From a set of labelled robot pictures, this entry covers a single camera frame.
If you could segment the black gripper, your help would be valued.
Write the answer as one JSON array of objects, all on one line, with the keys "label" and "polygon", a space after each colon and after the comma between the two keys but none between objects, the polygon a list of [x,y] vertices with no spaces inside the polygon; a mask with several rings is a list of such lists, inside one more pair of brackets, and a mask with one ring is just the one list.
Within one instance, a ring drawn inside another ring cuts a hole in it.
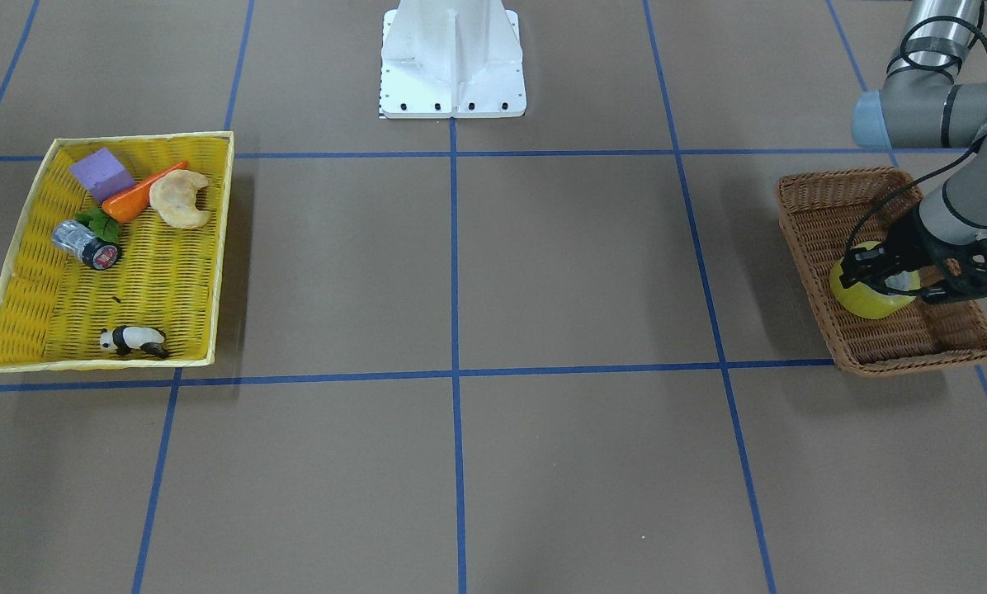
[{"label": "black gripper", "polygon": [[931,234],[919,215],[906,214],[887,229],[882,240],[867,247],[856,244],[847,248],[841,261],[840,285],[844,289],[865,285],[872,290],[911,290],[908,280],[896,277],[932,266],[942,275],[942,285],[957,287],[966,278],[961,255],[960,247]]}]

